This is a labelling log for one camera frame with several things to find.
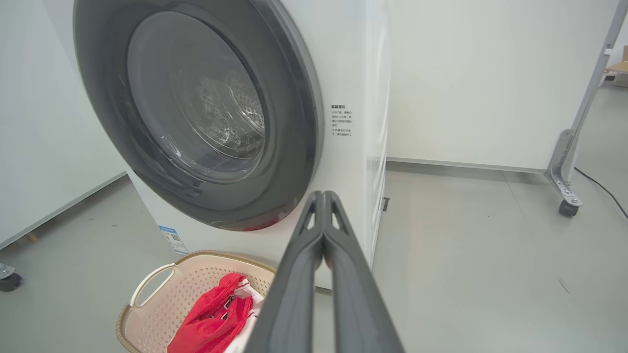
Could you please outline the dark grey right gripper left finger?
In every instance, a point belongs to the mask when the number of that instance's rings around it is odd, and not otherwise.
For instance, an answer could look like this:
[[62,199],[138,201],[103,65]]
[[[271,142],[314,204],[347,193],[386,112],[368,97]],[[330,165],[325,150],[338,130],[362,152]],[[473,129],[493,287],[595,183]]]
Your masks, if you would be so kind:
[[321,191],[307,198],[265,297],[247,353],[311,353],[315,272],[322,260]]

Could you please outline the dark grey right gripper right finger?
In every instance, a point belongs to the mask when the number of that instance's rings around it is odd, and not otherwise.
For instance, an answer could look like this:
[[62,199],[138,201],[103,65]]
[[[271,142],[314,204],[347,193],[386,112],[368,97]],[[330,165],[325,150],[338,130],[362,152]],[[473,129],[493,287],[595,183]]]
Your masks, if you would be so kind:
[[403,353],[404,347],[339,196],[324,192],[324,257],[332,271],[338,353]]

